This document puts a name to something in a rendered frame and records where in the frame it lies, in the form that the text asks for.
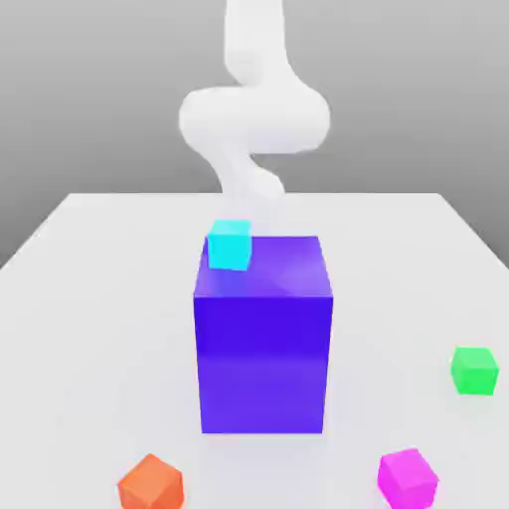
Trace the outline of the small cyan cube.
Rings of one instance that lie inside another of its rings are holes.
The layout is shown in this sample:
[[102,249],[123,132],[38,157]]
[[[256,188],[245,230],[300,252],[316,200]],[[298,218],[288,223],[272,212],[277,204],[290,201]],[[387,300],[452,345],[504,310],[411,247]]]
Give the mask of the small cyan cube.
[[209,268],[246,271],[253,243],[248,220],[216,220],[207,235]]

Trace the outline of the small orange cube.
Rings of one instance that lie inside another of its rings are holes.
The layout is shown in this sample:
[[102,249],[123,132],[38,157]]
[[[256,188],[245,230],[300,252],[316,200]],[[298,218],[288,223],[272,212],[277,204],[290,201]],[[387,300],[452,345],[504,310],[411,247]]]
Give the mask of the small orange cube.
[[122,509],[181,509],[184,503],[182,472],[147,454],[117,483]]

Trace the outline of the large purple box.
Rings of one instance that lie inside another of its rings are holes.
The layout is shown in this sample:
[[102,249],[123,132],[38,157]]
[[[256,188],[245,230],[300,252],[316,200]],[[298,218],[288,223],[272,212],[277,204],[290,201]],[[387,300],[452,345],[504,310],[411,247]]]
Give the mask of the large purple box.
[[319,239],[255,237],[245,271],[202,253],[193,300],[202,431],[322,432],[333,292]]

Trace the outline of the small magenta cube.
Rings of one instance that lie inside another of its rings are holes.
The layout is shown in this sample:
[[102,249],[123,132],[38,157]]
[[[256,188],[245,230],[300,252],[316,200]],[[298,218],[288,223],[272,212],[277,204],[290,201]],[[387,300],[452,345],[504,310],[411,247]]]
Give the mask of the small magenta cube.
[[416,448],[381,457],[377,484],[391,509],[428,509],[439,479]]

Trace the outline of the small green cube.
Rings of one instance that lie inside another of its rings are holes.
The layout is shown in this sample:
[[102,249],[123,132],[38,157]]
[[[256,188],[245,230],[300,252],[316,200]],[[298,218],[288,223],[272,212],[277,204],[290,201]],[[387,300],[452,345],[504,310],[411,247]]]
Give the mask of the small green cube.
[[450,374],[461,395],[492,396],[499,367],[487,348],[457,347],[452,356]]

